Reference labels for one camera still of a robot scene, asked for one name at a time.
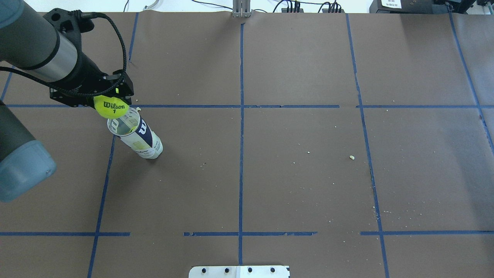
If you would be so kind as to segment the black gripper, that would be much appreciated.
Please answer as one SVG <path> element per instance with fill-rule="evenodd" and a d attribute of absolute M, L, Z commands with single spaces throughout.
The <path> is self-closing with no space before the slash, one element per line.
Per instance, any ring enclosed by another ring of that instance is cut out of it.
<path fill-rule="evenodd" d="M 49 96 L 70 107 L 94 107 L 93 94 L 104 92 L 107 97 L 117 97 L 131 105 L 134 85 L 126 74 L 127 60 L 122 69 L 113 71 L 111 75 L 102 72 L 86 54 L 80 53 L 74 70 L 68 77 L 55 82 Z"/>

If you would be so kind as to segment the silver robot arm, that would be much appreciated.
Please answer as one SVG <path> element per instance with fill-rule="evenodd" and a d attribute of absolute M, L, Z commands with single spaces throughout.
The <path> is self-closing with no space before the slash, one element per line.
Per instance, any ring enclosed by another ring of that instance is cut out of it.
<path fill-rule="evenodd" d="M 106 73 L 83 51 L 82 35 L 94 20 L 107 21 L 121 48 L 122 66 Z M 127 49 L 117 24 L 102 12 L 54 8 L 37 12 L 24 0 L 1 1 L 1 72 L 22 77 L 35 90 L 68 107 L 95 109 L 113 120 L 130 111 L 134 88 Z M 57 170 L 43 143 L 1 100 L 1 201 L 10 202 Z"/>

